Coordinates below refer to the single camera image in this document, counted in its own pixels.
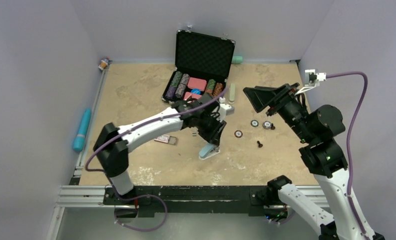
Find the beige table surface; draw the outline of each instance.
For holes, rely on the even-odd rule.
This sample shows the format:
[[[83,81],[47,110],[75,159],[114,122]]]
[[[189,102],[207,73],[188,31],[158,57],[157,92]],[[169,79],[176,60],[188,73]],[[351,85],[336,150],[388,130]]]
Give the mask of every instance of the beige table surface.
[[[169,104],[161,95],[174,70],[172,64],[112,64],[103,86],[95,122],[89,137],[88,158],[102,127],[135,123],[157,114]],[[298,137],[280,116],[267,117],[256,113],[244,87],[279,87],[301,79],[295,64],[232,65],[228,79],[236,84],[235,113],[226,117],[220,150],[207,160],[198,153],[206,142],[192,136],[193,129],[170,135],[179,138],[177,145],[150,141],[129,155],[129,174],[136,185],[265,185],[267,181],[286,175],[296,185],[314,185],[316,181],[300,158],[302,147]],[[252,127],[251,120],[259,127]],[[265,130],[261,124],[269,120],[275,130]],[[234,137],[241,130],[242,138]],[[258,148],[257,141],[264,146]],[[91,168],[100,168],[95,158]],[[106,185],[101,172],[82,171],[80,185]]]

